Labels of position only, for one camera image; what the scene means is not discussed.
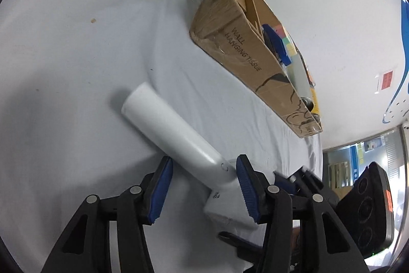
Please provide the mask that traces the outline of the yellow label glass jar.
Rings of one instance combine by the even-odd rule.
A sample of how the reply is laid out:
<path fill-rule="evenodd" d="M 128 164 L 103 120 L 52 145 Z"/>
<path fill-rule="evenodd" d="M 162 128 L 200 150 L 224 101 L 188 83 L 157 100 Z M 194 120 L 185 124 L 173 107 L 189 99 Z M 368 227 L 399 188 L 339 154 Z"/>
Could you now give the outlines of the yellow label glass jar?
<path fill-rule="evenodd" d="M 319 108 L 319 104 L 318 104 L 318 100 L 317 100 L 317 94 L 316 94 L 316 90 L 315 90 L 315 81 L 312 77 L 312 75 L 310 74 L 309 70 L 306 70 L 306 74 L 309 80 L 309 85 L 310 85 L 310 90 L 311 90 L 311 94 L 312 94 L 312 100 L 313 100 L 313 110 L 312 110 L 312 114 L 316 114 L 316 115 L 320 115 L 320 108 Z"/>

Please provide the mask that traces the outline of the silver metal tin can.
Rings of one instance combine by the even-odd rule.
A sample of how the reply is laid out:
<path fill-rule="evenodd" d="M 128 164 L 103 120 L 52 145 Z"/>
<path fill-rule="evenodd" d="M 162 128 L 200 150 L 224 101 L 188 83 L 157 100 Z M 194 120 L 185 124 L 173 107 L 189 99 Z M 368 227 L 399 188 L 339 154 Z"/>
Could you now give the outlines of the silver metal tin can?
<path fill-rule="evenodd" d="M 307 109 L 312 111 L 314 108 L 313 96 L 302 59 L 298 53 L 291 56 L 290 59 L 291 64 L 286 67 L 288 78 Z"/>

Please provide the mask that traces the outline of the red wall sign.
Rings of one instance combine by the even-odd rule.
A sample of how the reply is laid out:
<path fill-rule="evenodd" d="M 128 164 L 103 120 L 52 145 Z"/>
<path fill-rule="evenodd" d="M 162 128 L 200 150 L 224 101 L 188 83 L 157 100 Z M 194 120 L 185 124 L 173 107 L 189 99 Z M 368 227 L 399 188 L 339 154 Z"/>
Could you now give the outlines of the red wall sign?
<path fill-rule="evenodd" d="M 379 94 L 382 91 L 391 88 L 394 79 L 394 71 L 390 69 L 380 72 L 375 75 L 374 79 L 376 80 L 376 90 L 374 93 Z"/>

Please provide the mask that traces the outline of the pastel puzzle cube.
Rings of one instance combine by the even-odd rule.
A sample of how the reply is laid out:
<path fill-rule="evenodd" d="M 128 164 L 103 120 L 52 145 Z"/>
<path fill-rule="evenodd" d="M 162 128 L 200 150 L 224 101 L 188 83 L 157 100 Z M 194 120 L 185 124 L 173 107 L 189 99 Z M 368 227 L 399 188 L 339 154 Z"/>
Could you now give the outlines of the pastel puzzle cube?
<path fill-rule="evenodd" d="M 283 45 L 286 48 L 288 56 L 295 56 L 298 53 L 298 49 L 289 32 L 281 24 L 274 26 L 273 30 L 283 41 Z"/>

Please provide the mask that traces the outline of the blue wall decal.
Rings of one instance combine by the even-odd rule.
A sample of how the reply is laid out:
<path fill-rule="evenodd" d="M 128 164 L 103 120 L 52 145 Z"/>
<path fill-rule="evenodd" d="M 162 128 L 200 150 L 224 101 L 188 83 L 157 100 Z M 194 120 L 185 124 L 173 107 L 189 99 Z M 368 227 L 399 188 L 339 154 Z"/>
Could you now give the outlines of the blue wall decal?
<path fill-rule="evenodd" d="M 408 118 L 408 0 L 401 0 L 400 42 L 403 64 L 394 70 L 391 99 L 383 113 L 382 124 Z"/>

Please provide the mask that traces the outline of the grey table cloth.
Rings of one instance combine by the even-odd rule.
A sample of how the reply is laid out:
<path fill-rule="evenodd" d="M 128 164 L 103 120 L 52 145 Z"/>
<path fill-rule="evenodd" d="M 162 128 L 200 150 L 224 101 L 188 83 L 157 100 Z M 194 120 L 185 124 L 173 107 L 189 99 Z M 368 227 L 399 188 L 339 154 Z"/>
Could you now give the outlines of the grey table cloth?
<path fill-rule="evenodd" d="M 322 173 L 297 137 L 189 37 L 202 0 L 1 2 L 1 237 L 39 272 L 86 196 L 138 184 L 162 152 L 121 115 L 148 82 L 225 159 Z"/>

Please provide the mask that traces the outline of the white handheld hair dryer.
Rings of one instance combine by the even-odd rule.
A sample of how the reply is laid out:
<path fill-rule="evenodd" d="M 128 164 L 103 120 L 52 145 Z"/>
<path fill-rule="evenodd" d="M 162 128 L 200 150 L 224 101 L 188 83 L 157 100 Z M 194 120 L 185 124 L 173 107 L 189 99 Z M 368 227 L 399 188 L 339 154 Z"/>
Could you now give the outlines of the white handheld hair dryer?
<path fill-rule="evenodd" d="M 249 217 L 236 168 L 200 136 L 147 83 L 124 101 L 122 115 L 164 153 L 209 189 L 204 213 L 226 227 L 255 230 Z"/>

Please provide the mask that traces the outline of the large open cardboard box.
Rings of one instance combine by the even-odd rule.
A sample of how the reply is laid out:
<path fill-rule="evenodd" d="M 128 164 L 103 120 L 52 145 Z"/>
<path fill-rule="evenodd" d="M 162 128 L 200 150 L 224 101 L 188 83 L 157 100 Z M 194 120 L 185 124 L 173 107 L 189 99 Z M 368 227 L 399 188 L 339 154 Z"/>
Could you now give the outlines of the large open cardboard box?
<path fill-rule="evenodd" d="M 263 24 L 280 24 L 264 0 L 203 0 L 189 34 L 297 136 L 320 133 L 321 124 L 302 101 L 278 57 L 265 44 Z"/>

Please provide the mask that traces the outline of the blue stapler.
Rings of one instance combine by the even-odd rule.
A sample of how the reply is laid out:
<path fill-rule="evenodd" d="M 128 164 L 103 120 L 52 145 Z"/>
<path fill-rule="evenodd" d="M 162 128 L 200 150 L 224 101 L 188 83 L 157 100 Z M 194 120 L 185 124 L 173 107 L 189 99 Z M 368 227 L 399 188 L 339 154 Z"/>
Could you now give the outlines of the blue stapler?
<path fill-rule="evenodd" d="M 285 66 L 291 65 L 292 62 L 284 46 L 283 40 L 276 31 L 268 24 L 263 24 L 262 29 L 265 45 L 276 56 L 280 63 Z"/>

